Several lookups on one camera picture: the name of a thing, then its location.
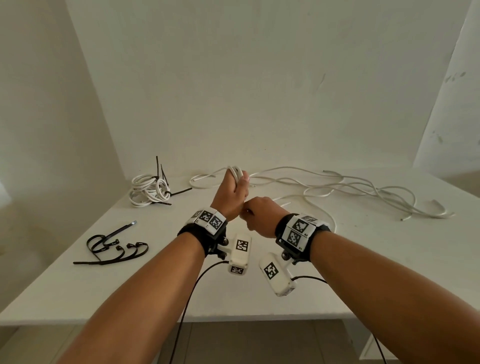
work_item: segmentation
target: white wire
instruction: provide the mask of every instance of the white wire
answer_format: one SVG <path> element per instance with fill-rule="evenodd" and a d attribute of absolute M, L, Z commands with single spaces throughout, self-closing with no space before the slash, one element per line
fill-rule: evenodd
<path fill-rule="evenodd" d="M 197 186 L 197 185 L 194 184 L 194 182 L 197 182 L 197 181 L 202 180 L 202 179 L 207 178 L 207 177 L 215 177 L 217 174 L 226 170 L 227 168 L 221 168 L 221 169 L 216 170 L 215 172 L 212 172 L 210 174 L 198 174 L 196 176 L 193 176 L 192 178 L 190 178 L 190 181 L 189 181 L 190 186 L 193 187 L 193 188 L 199 188 L 199 189 L 208 189 L 208 188 L 217 187 L 217 186 L 219 186 L 219 184 L 210 185 L 210 186 Z M 263 176 L 262 175 L 263 173 L 270 172 L 270 171 L 273 171 L 273 170 L 280 170 L 280 169 L 301 170 L 303 172 L 311 173 L 311 174 L 314 174 L 316 176 L 337 178 L 339 180 L 337 182 L 326 183 L 326 184 L 305 184 L 305 183 L 302 183 L 302 182 L 300 182 L 300 181 L 298 181 L 294 178 L 291 178 L 291 177 L 273 178 L 273 177 L 268 177 L 268 176 Z M 280 200 L 280 199 L 289 198 L 289 197 L 297 197 L 297 196 L 303 197 L 303 199 L 308 204 L 320 209 L 322 212 L 324 212 L 332 220 L 332 222 L 333 222 L 333 226 L 331 227 L 332 231 L 336 231 L 336 223 L 335 223 L 335 219 L 333 218 L 333 216 L 331 216 L 328 212 L 326 212 L 324 209 L 319 207 L 314 202 L 310 201 L 309 198 L 312 198 L 312 197 L 327 197 L 333 191 L 339 191 L 339 192 L 354 195 L 354 196 L 368 195 L 368 196 L 376 197 L 376 198 L 380 199 L 381 201 L 383 201 L 384 203 L 386 203 L 387 205 L 389 205 L 389 206 L 391 206 L 391 207 L 393 207 L 397 210 L 400 210 L 400 211 L 403 211 L 403 212 L 407 213 L 407 216 L 405 216 L 404 218 L 401 219 L 402 221 L 407 220 L 412 215 L 420 215 L 420 216 L 429 217 L 429 218 L 450 218 L 454 215 L 453 212 L 447 212 L 446 208 L 442 204 L 440 204 L 437 200 L 432 200 L 432 202 L 441 210 L 440 213 L 435 214 L 435 213 L 430 213 L 430 212 L 420 210 L 419 208 L 417 208 L 415 206 L 416 203 L 417 203 L 417 198 L 416 198 L 415 194 L 406 187 L 402 187 L 402 186 L 376 187 L 371 181 L 369 181 L 365 178 L 355 177 L 355 176 L 345 176 L 345 175 L 342 175 L 342 174 L 340 174 L 338 172 L 335 172 L 335 171 L 332 171 L 332 170 L 324 170 L 322 173 L 317 173 L 317 172 L 313 172 L 311 170 L 306 170 L 306 169 L 303 169 L 303 168 L 292 167 L 292 166 L 283 166 L 283 167 L 275 167 L 275 168 L 270 168 L 270 169 L 263 170 L 263 171 L 260 171 L 260 172 L 252 173 L 250 175 L 250 178 L 251 179 L 252 178 L 257 178 L 257 179 L 267 180 L 264 183 L 253 184 L 251 182 L 250 187 L 264 186 L 264 185 L 274 183 L 274 182 L 278 182 L 278 183 L 282 183 L 282 184 L 288 184 L 288 185 L 300 185 L 300 186 L 306 187 L 306 189 L 303 191 L 303 194 L 288 194 L 286 196 L 281 196 L 281 197 L 274 198 L 273 200 L 277 201 L 277 200 Z M 344 182 L 345 179 L 352 179 L 352 180 L 354 180 L 354 182 Z M 307 194 L 308 191 L 315 190 L 315 189 L 319 189 L 319 190 L 323 189 L 323 190 L 326 190 L 326 192 L 323 193 L 323 194 Z M 408 192 L 412 196 L 412 202 L 410 203 L 410 202 L 406 201 L 399 194 L 396 194 L 394 192 L 389 191 L 389 190 L 392 190 L 392 189 L 400 189 L 400 190 Z"/>
<path fill-rule="evenodd" d="M 145 207 L 152 203 L 167 202 L 170 188 L 164 179 L 141 174 L 132 179 L 129 199 L 135 207 Z"/>

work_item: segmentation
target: hand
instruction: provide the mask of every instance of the hand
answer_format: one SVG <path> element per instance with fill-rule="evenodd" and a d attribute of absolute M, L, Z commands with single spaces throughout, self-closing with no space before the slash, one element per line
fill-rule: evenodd
<path fill-rule="evenodd" d="M 236 185 L 232 172 L 227 170 L 210 207 L 220 211 L 228 221 L 232 221 L 239 215 L 243 201 L 248 196 L 249 180 L 248 173 L 243 171 L 243 176 Z"/>
<path fill-rule="evenodd" d="M 266 238 L 275 237 L 275 228 L 289 212 L 269 197 L 254 197 L 243 204 L 240 217 L 249 230 L 255 230 Z"/>

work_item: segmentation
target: wrist strap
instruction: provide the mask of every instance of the wrist strap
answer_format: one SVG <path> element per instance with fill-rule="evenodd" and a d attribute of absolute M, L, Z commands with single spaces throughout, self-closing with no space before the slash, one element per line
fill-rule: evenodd
<path fill-rule="evenodd" d="M 289 214 L 275 229 L 276 243 L 297 262 L 310 261 L 310 246 L 319 231 L 330 231 L 327 223 L 310 215 Z"/>
<path fill-rule="evenodd" d="M 225 238 L 227 223 L 227 218 L 214 208 L 202 208 L 187 220 L 177 236 L 189 232 L 200 242 L 205 256 L 217 254 L 216 246 Z"/>

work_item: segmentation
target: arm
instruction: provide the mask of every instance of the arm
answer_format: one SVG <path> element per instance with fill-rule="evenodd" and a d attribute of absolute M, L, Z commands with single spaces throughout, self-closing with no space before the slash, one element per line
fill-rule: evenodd
<path fill-rule="evenodd" d="M 288 212 L 266 197 L 244 205 L 267 238 Z M 315 235 L 310 261 L 352 312 L 403 363 L 480 362 L 480 315 L 424 276 L 346 238 Z"/>
<path fill-rule="evenodd" d="M 238 216 L 248 195 L 248 175 L 227 171 L 212 207 L 227 220 Z M 205 258 L 190 233 L 176 237 L 95 312 L 59 364 L 150 364 L 174 327 Z"/>

